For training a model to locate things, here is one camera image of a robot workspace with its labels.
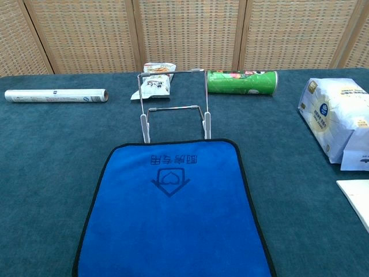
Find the large white tissue pack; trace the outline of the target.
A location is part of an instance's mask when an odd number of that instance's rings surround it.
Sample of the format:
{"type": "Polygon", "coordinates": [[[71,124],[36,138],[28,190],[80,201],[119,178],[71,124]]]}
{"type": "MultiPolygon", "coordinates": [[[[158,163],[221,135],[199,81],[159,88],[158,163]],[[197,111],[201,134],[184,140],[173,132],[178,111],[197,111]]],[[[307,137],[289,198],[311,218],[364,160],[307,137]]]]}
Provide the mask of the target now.
{"type": "Polygon", "coordinates": [[[351,78],[310,78],[298,109],[330,163],[341,163],[356,129],[369,130],[369,93],[351,78]]]}

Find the blue microfibre towel black trim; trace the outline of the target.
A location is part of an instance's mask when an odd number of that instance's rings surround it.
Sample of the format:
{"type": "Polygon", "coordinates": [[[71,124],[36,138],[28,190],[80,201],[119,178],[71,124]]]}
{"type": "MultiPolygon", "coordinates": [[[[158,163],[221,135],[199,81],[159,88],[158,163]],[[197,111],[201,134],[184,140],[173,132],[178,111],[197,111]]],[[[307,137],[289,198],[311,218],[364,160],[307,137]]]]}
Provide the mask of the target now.
{"type": "Polygon", "coordinates": [[[72,277],[277,277],[238,146],[224,138],[115,147],[72,277]]]}

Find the white paper sheet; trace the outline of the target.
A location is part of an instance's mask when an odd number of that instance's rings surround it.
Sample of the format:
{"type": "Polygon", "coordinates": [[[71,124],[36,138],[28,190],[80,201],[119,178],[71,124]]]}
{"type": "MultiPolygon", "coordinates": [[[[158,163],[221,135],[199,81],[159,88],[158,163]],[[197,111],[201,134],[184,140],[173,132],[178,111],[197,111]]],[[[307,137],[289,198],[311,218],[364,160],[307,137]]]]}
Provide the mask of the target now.
{"type": "Polygon", "coordinates": [[[337,180],[336,184],[369,233],[369,179],[337,180]]]}

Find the teal felt table cover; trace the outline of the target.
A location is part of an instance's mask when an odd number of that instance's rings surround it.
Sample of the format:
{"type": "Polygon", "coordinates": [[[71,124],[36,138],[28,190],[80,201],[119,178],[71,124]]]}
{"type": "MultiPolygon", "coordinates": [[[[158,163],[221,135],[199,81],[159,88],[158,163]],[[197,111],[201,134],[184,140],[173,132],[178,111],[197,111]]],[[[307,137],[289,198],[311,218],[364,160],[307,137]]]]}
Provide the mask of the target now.
{"type": "MultiPolygon", "coordinates": [[[[336,184],[369,171],[331,164],[298,112],[311,77],[369,69],[281,70],[272,96],[208,96],[212,136],[237,143],[277,277],[369,277],[369,233],[336,184]]],[[[99,172],[142,141],[135,73],[0,78],[0,276],[69,276],[99,172]],[[15,103],[8,89],[106,89],[100,103],[15,103]]],[[[177,74],[154,106],[205,101],[201,73],[177,74]]]]}

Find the white snack bag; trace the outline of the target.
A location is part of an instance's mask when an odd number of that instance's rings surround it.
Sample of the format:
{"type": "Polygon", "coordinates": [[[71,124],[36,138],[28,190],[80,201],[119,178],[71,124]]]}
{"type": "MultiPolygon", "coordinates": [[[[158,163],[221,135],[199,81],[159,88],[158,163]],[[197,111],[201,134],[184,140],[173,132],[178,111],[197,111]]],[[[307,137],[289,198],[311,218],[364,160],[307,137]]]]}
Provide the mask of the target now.
{"type": "MultiPolygon", "coordinates": [[[[167,62],[147,62],[144,72],[173,72],[176,65],[167,62]]],[[[141,92],[143,99],[169,98],[173,74],[161,74],[142,78],[141,92]]]]}

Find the white cling film roll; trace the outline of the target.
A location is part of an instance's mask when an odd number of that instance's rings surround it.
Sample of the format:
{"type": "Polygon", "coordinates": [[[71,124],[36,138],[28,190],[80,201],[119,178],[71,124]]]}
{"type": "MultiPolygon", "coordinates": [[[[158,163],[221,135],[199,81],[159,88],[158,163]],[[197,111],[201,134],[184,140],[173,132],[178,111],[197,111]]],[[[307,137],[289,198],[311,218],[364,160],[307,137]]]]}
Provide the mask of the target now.
{"type": "Polygon", "coordinates": [[[5,99],[15,103],[100,103],[108,100],[106,89],[8,89],[5,99]]]}

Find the woven folding screen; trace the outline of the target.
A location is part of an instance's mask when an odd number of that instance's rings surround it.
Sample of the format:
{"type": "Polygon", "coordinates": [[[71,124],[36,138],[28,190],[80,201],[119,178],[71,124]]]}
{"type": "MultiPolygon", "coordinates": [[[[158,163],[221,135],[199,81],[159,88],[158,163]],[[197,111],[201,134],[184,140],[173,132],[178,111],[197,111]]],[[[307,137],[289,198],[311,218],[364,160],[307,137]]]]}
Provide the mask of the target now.
{"type": "Polygon", "coordinates": [[[0,77],[369,69],[369,0],[0,0],[0,77]]]}

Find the green chips can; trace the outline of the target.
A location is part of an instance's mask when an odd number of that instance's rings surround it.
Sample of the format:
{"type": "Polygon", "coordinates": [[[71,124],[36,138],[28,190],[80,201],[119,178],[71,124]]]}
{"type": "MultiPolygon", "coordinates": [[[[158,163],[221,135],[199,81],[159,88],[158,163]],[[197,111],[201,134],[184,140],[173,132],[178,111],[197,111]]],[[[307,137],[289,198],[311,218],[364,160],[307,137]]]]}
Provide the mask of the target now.
{"type": "Polygon", "coordinates": [[[273,95],[278,86],[276,71],[208,71],[209,93],[273,95]]]}

